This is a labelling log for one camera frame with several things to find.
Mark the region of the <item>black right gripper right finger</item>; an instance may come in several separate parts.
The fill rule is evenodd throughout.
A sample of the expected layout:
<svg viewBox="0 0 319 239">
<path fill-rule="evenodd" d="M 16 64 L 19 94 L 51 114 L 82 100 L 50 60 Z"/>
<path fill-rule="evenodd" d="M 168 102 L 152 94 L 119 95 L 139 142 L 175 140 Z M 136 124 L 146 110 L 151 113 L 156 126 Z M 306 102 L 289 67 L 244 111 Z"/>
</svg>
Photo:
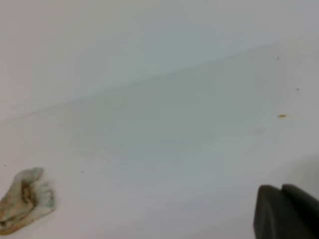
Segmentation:
<svg viewBox="0 0 319 239">
<path fill-rule="evenodd" d="M 293 204 L 301 221 L 318 239 L 319 201 L 306 191 L 292 184 L 284 184 L 282 186 L 282 191 L 286 194 L 286 196 Z"/>
</svg>

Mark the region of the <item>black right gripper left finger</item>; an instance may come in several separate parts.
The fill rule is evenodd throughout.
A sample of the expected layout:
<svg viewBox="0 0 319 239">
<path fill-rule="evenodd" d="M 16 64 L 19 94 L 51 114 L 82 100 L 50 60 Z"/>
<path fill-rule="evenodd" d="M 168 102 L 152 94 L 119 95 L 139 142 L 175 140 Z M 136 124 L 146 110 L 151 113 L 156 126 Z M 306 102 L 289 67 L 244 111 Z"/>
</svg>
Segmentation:
<svg viewBox="0 0 319 239">
<path fill-rule="evenodd" d="M 258 189 L 253 228 L 256 239 L 317 239 L 282 188 L 271 185 Z"/>
</svg>

